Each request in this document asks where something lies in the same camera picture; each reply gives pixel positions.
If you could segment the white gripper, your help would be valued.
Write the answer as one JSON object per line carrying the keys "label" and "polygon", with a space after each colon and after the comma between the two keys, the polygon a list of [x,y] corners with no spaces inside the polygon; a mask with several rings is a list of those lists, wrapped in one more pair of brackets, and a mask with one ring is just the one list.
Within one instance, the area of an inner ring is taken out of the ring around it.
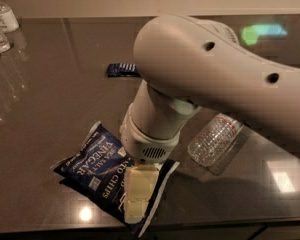
{"label": "white gripper", "polygon": [[[149,137],[133,122],[132,107],[130,104],[120,126],[120,139],[125,151],[138,163],[164,162],[178,144],[180,133],[167,140]],[[137,165],[126,170],[126,223],[136,224],[144,218],[158,177],[159,170],[155,165]]]}

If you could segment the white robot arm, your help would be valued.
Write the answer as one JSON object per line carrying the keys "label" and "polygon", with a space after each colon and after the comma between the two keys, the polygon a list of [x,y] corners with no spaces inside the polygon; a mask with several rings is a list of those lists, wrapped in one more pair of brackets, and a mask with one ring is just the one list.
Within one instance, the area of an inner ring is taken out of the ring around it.
{"label": "white robot arm", "polygon": [[142,82],[120,133],[137,163],[166,161],[202,107],[229,114],[300,158],[300,68],[247,51],[223,23],[175,15],[147,22],[133,56]]}

